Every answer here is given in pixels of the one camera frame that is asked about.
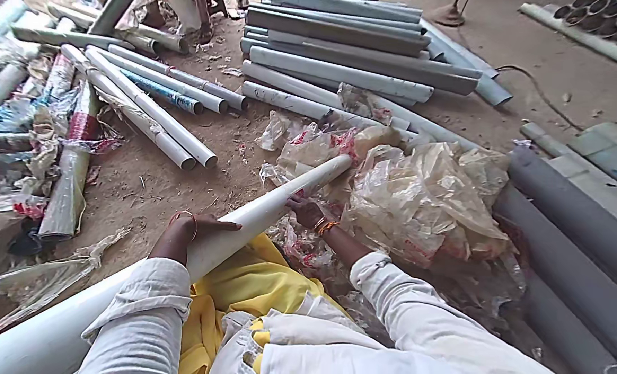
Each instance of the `bangle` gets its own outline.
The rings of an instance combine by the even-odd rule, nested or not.
[[[317,229],[320,227],[320,225],[322,224],[322,222],[324,222],[324,220],[325,220],[325,217],[324,217],[324,216],[322,216],[322,218],[320,218],[320,220],[318,221],[318,223],[317,223],[317,224],[315,224],[315,226],[313,226],[313,231],[317,230]]]
[[[327,222],[326,225],[322,226],[321,229],[318,231],[318,235],[322,236],[322,234],[324,234],[325,231],[329,230],[330,228],[334,227],[335,225],[340,225],[340,222]]]
[[[197,236],[197,220],[195,219],[195,215],[193,213],[190,213],[188,210],[182,210],[180,212],[174,213],[172,217],[170,218],[170,223],[167,224],[167,227],[170,227],[172,222],[174,222],[177,218],[179,218],[182,213],[188,213],[191,215],[191,218],[193,218],[193,223],[195,224],[195,232],[193,233],[193,238],[191,239],[191,242],[192,242],[195,240],[195,236]]]

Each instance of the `dirt floor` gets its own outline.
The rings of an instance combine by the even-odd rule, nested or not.
[[[448,3],[406,2],[427,13]],[[586,127],[604,121],[617,123],[617,63],[521,15],[517,12],[521,4],[522,0],[472,0],[465,11],[466,24],[459,30],[447,29],[446,33],[494,67],[513,64],[531,72],[546,96],[575,123]],[[225,75],[218,66],[240,67],[244,57],[238,42],[243,27],[243,20],[214,16],[212,49],[188,57],[166,53],[161,59],[236,90],[245,78]],[[460,97],[437,91],[428,103],[414,109],[470,140],[502,152],[513,147],[512,139],[522,138],[519,127],[526,118],[559,139],[573,136],[575,131],[540,100],[528,78],[518,72],[503,72],[497,81],[514,95],[502,109],[491,108],[476,95]],[[566,93],[571,94],[569,103],[562,98]],[[129,142],[121,149],[92,158],[92,164],[102,169],[96,185],[86,189],[88,205],[81,234],[63,243],[58,254],[71,253],[118,228],[132,226],[126,239],[105,252],[103,266],[88,279],[88,284],[94,284],[146,256],[177,210],[222,216],[263,194],[265,189],[257,176],[259,166],[273,162],[278,154],[263,151],[254,140],[267,125],[270,109],[263,103],[253,103],[240,115],[205,110],[195,116],[168,108],[218,156],[219,166],[212,170],[198,166],[182,171],[146,137],[127,131]],[[240,146],[245,147],[244,155],[238,150]],[[83,282],[72,291],[84,286]]]

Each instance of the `light blue pipe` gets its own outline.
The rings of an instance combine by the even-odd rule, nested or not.
[[[162,98],[170,104],[186,110],[187,112],[190,112],[194,115],[199,115],[200,113],[202,113],[202,103],[200,103],[196,99],[184,96],[175,90],[168,89],[161,84],[140,77],[134,72],[130,72],[125,69],[120,70],[126,76],[126,78],[130,79],[131,82],[135,83],[135,85],[138,86],[141,90],[148,92],[154,97]]]

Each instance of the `white shirt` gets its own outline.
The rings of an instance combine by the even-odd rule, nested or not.
[[[84,331],[93,346],[80,373],[176,373],[189,279],[172,259],[146,260]],[[373,304],[396,349],[366,336],[323,297],[307,295],[296,313],[271,310],[263,317],[271,337],[264,349],[247,328],[252,315],[226,315],[210,374],[253,373],[261,353],[261,374],[551,373],[448,306],[430,284],[408,276],[385,254],[359,259],[350,281]]]

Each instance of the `yellow cloth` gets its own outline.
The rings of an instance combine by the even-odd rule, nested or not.
[[[248,247],[192,286],[191,313],[181,335],[179,374],[209,372],[223,338],[221,319],[225,313],[246,311],[261,317],[271,308],[293,313],[307,291],[324,296],[346,313],[324,292],[320,281],[290,269],[267,235],[256,236]]]

